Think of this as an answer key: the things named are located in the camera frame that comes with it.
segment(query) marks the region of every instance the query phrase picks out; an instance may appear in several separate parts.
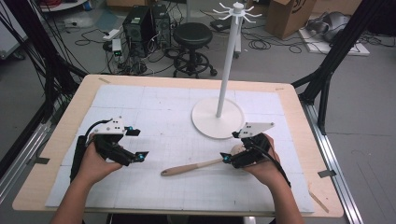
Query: gray floor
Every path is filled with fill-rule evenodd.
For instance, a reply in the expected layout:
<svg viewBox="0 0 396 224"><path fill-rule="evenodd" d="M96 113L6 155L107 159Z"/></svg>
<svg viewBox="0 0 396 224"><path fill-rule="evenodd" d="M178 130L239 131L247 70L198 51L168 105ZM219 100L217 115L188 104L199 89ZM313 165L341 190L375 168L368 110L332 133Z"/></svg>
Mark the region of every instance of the gray floor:
<svg viewBox="0 0 396 224"><path fill-rule="evenodd" d="M89 13L95 22L101 19L103 8ZM115 12L119 17L111 24L118 28L122 23L123 12ZM211 20L200 14L192 13L194 21L205 24ZM106 68L105 53L101 44L91 43L79 47L75 41L80 34L94 27L72 32L62 32L67 47L78 61L91 73ZM262 27L248 29L250 33L268 35ZM90 38L101 39L102 34L92 34ZM219 75L211 77L208 72L201 78L221 79L227 45L227 34L215 34L210 49L202 49L210 62L218 69ZM300 42L298 38L291 42ZM386 40L392 44L393 39ZM340 162L346 182L361 212L364 223L396 223L396 48L364 45L369 57L347 56L336 70L330 90L327 110L326 130L332 148ZM268 50L255 50L243 40L242 54L233 60L231 80L258 82L291 83L314 72L325 55L308 53L301 46L301 53L292 53L288 47L272 46ZM162 59L158 63L148 63L148 68L159 71L171 60ZM171 77L172 69L155 74ZM27 122L44 101L43 90L29 60L7 60L0 62L0 158L11 147ZM30 166L18 179L12 191L0 205L0 223L45 223L51 214L19 212L12 209L12 201L29 174ZM106 216L88 214L87 223L105 223ZM267 218L258 218L258 223L267 223ZM340 218L307 218L306 223L347 223Z"/></svg>

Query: black stool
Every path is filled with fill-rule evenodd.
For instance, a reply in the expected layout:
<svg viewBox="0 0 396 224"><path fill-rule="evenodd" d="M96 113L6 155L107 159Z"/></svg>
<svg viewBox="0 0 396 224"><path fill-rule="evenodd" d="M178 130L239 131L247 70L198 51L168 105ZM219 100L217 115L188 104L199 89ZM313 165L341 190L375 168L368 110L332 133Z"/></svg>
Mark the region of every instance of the black stool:
<svg viewBox="0 0 396 224"><path fill-rule="evenodd" d="M177 71L179 71L199 78L198 74L204 72L207 67L210 67L212 77L218 74L218 71L213 68L206 56L196 52L197 49L201 49L210 43L213 38L213 34L207 26L198 22L187 22L175 29L173 37L183 49L188 50L188 52L180 52L174 59L176 68L174 77L177 76ZM184 57L187 54L190 55L189 59Z"/></svg>

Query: desktop computer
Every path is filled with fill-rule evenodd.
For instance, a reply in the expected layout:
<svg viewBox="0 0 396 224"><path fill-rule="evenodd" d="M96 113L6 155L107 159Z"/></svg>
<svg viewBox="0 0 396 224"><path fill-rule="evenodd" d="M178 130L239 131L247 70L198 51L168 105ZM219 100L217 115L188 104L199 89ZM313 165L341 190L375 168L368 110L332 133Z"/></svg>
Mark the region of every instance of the desktop computer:
<svg viewBox="0 0 396 224"><path fill-rule="evenodd" d="M147 57L149 55L149 41L155 34L149 7L133 6L122 26L130 55L140 58Z"/></svg>
<svg viewBox="0 0 396 224"><path fill-rule="evenodd" d="M151 8L152 19L156 33L158 48L169 48L171 46L170 17L163 4L153 5Z"/></svg>

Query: human hand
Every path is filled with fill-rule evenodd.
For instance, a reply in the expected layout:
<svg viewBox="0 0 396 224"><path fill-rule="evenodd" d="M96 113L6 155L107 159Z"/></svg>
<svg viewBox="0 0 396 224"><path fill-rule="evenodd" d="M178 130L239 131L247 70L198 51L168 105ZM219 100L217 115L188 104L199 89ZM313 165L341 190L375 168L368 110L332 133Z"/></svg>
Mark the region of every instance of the human hand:
<svg viewBox="0 0 396 224"><path fill-rule="evenodd" d="M268 150L268 154L280 162L280 159L274 149L274 139L268 134L265 134L265 136L268 138L268 141L271 145ZM268 160L247 166L244 168L244 170L253 174L260 182L268 187L272 187L279 178L283 178L282 174L277 170L274 163Z"/></svg>
<svg viewBox="0 0 396 224"><path fill-rule="evenodd" d="M105 161L97 152L94 143L90 143L85 151L76 179L93 186L107 175L122 167L117 162Z"/></svg>

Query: white pole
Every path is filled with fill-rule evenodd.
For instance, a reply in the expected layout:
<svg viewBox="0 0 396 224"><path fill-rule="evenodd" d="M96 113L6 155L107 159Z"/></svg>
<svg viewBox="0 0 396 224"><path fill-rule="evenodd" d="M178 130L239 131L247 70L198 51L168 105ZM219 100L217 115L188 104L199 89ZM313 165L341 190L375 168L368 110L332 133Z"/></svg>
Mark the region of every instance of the white pole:
<svg viewBox="0 0 396 224"><path fill-rule="evenodd" d="M231 22L230 38L228 40L227 54L226 54L226 57L225 57L224 70L223 70L223 76L222 76L222 81L221 81L218 112L216 113L216 117L217 118L221 117L221 112L222 112L222 107L223 107L223 103L224 103L225 92L227 90L228 77L230 76L231 62L233 60L233 50L235 48L236 35L237 35L237 32L238 32L238 24L236 24L235 18L236 17L233 16L233 19L232 19L232 22Z"/></svg>

